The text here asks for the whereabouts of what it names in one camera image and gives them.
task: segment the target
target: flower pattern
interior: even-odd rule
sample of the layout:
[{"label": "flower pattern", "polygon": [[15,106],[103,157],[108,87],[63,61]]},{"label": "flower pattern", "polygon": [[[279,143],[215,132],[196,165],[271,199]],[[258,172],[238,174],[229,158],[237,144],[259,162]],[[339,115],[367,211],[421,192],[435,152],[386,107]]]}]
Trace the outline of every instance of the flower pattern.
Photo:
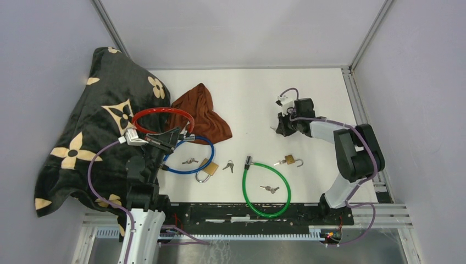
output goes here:
[{"label": "flower pattern", "polygon": [[35,198],[34,203],[36,206],[36,210],[39,210],[39,209],[49,206],[52,202],[42,199],[42,198]]},{"label": "flower pattern", "polygon": [[118,49],[112,48],[112,47],[108,47],[108,51],[111,52],[111,53],[121,52],[121,51],[119,51]]},{"label": "flower pattern", "polygon": [[98,81],[100,81],[99,78],[90,77],[89,79],[87,79],[86,85],[95,84],[95,83],[98,82]]},{"label": "flower pattern", "polygon": [[[118,195],[110,194],[110,197],[108,198],[108,200],[114,204],[121,205],[120,196]],[[108,203],[102,201],[101,199],[96,199],[95,202],[102,207],[105,207],[105,208],[108,207]]]},{"label": "flower pattern", "polygon": [[[70,142],[70,146],[56,147],[52,149],[50,155],[62,158],[62,169],[75,169],[76,160],[80,159],[83,161],[91,161],[96,155],[94,152],[89,150],[82,150],[82,132],[77,134]],[[96,158],[96,161],[102,161],[100,157]]]},{"label": "flower pattern", "polygon": [[157,78],[152,78],[152,77],[147,77],[147,80],[149,80],[149,83],[151,83],[154,88],[152,89],[154,91],[154,95],[156,98],[165,98],[165,91],[163,90],[163,85]]},{"label": "flower pattern", "polygon": [[133,113],[131,109],[130,100],[126,100],[123,103],[116,104],[114,106],[102,106],[107,110],[110,115],[113,117],[118,129],[120,130],[120,135],[124,135],[127,128],[132,127],[131,120],[133,118]]},{"label": "flower pattern", "polygon": [[118,229],[120,230],[120,235],[121,235],[122,237],[124,237],[124,236],[125,236],[125,233],[126,233],[126,230],[125,230],[120,224],[118,224]]}]

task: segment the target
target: white wall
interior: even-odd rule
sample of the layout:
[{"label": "white wall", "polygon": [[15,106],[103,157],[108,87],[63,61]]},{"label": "white wall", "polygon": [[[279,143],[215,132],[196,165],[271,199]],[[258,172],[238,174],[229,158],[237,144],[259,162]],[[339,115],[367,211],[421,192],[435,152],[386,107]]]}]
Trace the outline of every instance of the white wall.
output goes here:
[{"label": "white wall", "polygon": [[88,77],[113,45],[89,0],[0,3],[0,263],[70,263],[84,208],[37,218],[37,174]]},{"label": "white wall", "polygon": [[356,83],[425,263],[464,263],[466,2],[396,1]]},{"label": "white wall", "polygon": [[103,0],[149,69],[349,65],[384,0]]}]

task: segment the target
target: brown cloth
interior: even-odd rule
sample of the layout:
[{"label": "brown cloth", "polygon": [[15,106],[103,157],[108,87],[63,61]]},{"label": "brown cloth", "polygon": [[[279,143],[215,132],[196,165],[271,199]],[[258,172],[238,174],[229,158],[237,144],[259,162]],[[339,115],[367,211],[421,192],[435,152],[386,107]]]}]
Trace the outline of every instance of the brown cloth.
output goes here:
[{"label": "brown cloth", "polygon": [[[203,136],[214,144],[232,137],[230,127],[226,121],[213,111],[212,96],[204,84],[198,84],[187,91],[173,102],[171,107],[185,110],[194,117],[193,134],[196,136]],[[167,128],[183,128],[187,122],[185,117],[172,114],[168,119]],[[196,140],[194,143],[207,145],[203,140]]]}]

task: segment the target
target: black blanket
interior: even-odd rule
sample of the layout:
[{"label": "black blanket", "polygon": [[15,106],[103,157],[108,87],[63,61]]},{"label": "black blanket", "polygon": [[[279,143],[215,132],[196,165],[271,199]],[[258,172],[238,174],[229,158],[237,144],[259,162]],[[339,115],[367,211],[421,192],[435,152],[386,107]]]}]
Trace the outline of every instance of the black blanket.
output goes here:
[{"label": "black blanket", "polygon": [[[89,162],[95,153],[132,126],[134,114],[146,108],[166,106],[170,106],[170,93],[154,75],[114,48],[96,49],[86,88],[39,172],[34,193],[37,216],[54,212],[72,196],[89,208],[116,214],[124,226],[125,213],[90,192]],[[153,114],[138,122],[145,128],[162,132],[167,117],[167,114]],[[125,206],[125,163],[136,155],[142,155],[140,147],[121,144],[96,159],[92,182],[100,195]]]}]

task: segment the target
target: gray floor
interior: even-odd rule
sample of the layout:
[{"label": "gray floor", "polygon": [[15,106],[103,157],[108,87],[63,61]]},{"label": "gray floor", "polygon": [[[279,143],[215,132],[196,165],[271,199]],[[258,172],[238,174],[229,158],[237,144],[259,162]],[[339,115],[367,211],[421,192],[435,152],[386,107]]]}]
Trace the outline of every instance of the gray floor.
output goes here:
[{"label": "gray floor", "polygon": [[[345,231],[350,239],[358,230]],[[97,239],[89,263],[117,263],[121,243],[116,239]],[[357,243],[326,249],[315,241],[211,241],[210,246],[186,245],[162,247],[158,264],[314,264],[314,263],[407,263],[397,230],[372,230]]]}]

